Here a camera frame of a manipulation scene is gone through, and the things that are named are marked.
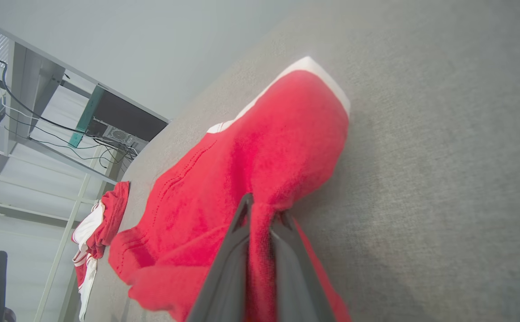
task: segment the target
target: wall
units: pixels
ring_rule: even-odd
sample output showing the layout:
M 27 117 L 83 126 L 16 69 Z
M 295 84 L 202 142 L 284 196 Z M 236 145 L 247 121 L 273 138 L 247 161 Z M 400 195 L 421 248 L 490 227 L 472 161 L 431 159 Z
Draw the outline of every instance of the wall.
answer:
M 304 0 L 0 0 L 0 31 L 173 119 Z

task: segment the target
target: vent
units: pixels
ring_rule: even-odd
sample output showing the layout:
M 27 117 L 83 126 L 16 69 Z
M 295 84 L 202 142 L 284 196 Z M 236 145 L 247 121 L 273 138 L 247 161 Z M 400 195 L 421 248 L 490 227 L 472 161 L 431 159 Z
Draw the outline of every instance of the vent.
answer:
M 103 136 L 129 146 L 133 142 L 133 136 L 131 134 L 128 134 L 127 132 L 119 130 L 113 126 L 107 126 L 107 130 Z

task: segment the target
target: red cloth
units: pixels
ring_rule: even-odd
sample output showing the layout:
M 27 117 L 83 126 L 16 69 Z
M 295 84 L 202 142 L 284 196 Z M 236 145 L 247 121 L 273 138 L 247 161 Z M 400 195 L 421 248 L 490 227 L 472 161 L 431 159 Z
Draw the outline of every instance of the red cloth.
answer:
M 103 222 L 95 229 L 95 232 L 87 239 L 87 250 L 94 258 L 103 257 L 105 246 L 109 246 L 118 232 L 123 220 L 123 214 L 129 200 L 129 182 L 118 182 L 113 191 L 107 191 L 101 197 L 105 205 Z
M 75 265 L 75 273 L 77 276 L 77 288 L 80 289 L 85 280 L 85 273 L 87 272 L 87 254 L 86 252 L 78 251 L 73 257 L 73 264 Z
M 242 196 L 254 194 L 247 320 L 276 320 L 268 228 L 323 184 L 347 138 L 348 115 L 315 74 L 292 71 L 226 130 L 206 134 L 154 184 L 139 224 L 117 234 L 109 263 L 129 296 L 182 322 L 202 287 Z M 301 233 L 338 321 L 350 318 Z

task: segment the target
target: green panel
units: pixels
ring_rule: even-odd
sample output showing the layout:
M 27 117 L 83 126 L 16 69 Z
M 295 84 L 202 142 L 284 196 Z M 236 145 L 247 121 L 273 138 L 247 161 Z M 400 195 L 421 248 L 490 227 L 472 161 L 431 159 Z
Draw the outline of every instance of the green panel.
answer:
M 101 97 L 103 96 L 103 93 L 105 93 L 105 90 L 102 89 L 100 86 L 97 86 L 95 88 L 95 90 L 91 94 L 91 98 L 87 102 L 87 106 L 85 106 L 85 110 L 83 111 L 83 114 L 81 115 L 81 117 L 79 119 L 79 123 L 77 123 L 76 130 L 83 131 L 83 132 L 87 131 L 89 124 L 93 120 L 93 116 L 95 114 L 95 111 L 97 110 L 97 106 L 98 106 L 99 102 L 101 101 Z M 76 148 L 82 139 L 83 139 L 82 134 L 74 133 L 71 136 L 71 139 L 69 140 L 69 145 Z

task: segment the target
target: white trim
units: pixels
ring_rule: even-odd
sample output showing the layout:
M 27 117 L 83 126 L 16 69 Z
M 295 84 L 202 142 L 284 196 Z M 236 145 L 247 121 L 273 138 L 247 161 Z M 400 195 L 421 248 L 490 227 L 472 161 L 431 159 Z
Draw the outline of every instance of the white trim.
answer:
M 79 245 L 80 251 L 86 251 L 87 240 L 93 235 L 95 230 L 103 223 L 105 204 L 102 201 L 93 206 L 92 212 L 88 214 L 75 228 L 72 234 L 72 241 Z
M 79 320 L 81 322 L 84 322 L 85 320 L 85 313 L 87 310 L 87 304 L 89 302 L 89 296 L 91 295 L 93 282 L 95 280 L 95 275 L 97 275 L 97 259 L 95 259 L 93 256 L 88 256 L 86 263 L 85 279 L 83 280 L 83 284 L 81 284 L 81 287 L 79 288 L 81 300 Z
M 86 261 L 87 253 L 84 251 L 77 251 L 77 254 L 73 257 L 73 263 L 76 267 L 79 267 L 80 265 L 83 265 L 83 263 Z
M 274 79 L 268 87 L 266 87 L 264 90 L 262 90 L 262 93 L 260 93 L 252 102 L 250 102 L 246 107 L 244 107 L 243 110 L 241 110 L 235 119 L 229 120 L 227 122 L 222 122 L 219 124 L 216 124 L 208 129 L 208 133 L 218 133 L 222 132 L 223 130 L 226 130 L 232 123 L 234 123 L 237 119 L 241 118 L 246 112 L 248 112 L 252 106 L 254 106 L 258 100 L 258 98 L 262 97 L 268 91 L 268 89 L 274 85 L 276 81 L 284 77 L 285 75 L 288 75 L 289 73 L 293 71 L 307 71 L 309 73 L 314 74 L 315 76 L 319 77 L 325 85 L 335 94 L 335 97 L 339 100 L 343 108 L 345 109 L 345 112 L 347 113 L 347 116 L 349 117 L 349 111 L 351 110 L 351 102 L 349 102 L 349 98 L 347 98 L 347 95 L 345 95 L 344 91 L 339 87 L 337 82 L 331 78 L 331 76 L 318 64 L 316 63 L 311 57 L 304 57 L 295 63 L 291 64 L 288 68 L 284 69 L 276 79 Z

